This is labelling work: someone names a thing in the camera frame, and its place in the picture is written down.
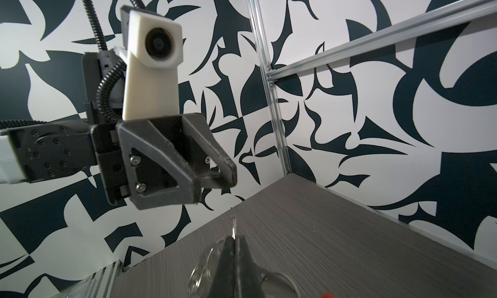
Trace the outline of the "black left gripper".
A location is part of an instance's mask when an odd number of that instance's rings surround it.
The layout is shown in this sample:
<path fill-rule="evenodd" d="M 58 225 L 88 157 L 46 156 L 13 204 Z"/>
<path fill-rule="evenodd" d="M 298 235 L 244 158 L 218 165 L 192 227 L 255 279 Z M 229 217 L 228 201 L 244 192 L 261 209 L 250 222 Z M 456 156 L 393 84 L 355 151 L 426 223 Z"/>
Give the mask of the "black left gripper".
<path fill-rule="evenodd" d="M 110 204 L 196 204 L 201 188 L 237 185 L 237 166 L 202 114 L 96 125 L 91 139 Z"/>

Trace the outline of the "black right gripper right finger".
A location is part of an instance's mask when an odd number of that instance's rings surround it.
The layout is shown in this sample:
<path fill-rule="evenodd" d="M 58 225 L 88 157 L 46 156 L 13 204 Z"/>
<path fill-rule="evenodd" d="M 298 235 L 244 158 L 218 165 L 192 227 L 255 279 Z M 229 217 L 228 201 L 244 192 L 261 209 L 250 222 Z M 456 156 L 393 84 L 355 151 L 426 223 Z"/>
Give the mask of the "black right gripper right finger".
<path fill-rule="evenodd" d="M 244 236 L 236 238 L 236 297 L 264 298 L 261 279 Z"/>

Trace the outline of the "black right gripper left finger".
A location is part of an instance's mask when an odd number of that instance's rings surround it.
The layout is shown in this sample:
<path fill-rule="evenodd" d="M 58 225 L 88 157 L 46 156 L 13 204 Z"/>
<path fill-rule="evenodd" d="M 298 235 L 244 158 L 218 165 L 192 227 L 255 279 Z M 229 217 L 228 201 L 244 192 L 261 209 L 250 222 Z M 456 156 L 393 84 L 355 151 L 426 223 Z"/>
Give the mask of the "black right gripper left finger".
<path fill-rule="evenodd" d="M 216 266 L 208 297 L 235 297 L 235 240 L 227 237 Z"/>

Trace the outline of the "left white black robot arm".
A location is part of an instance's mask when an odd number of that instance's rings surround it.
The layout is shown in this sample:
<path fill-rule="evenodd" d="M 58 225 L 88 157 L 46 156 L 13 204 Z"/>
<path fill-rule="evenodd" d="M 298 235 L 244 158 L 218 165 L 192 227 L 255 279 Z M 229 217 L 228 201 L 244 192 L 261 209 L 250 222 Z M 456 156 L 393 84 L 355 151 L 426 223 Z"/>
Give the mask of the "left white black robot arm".
<path fill-rule="evenodd" d="M 204 201 L 202 190 L 237 184 L 237 167 L 202 114 L 107 121 L 95 108 L 97 81 L 118 60 L 110 51 L 82 59 L 88 120 L 1 122 L 1 182 L 35 183 L 98 166 L 107 201 L 139 210 Z"/>

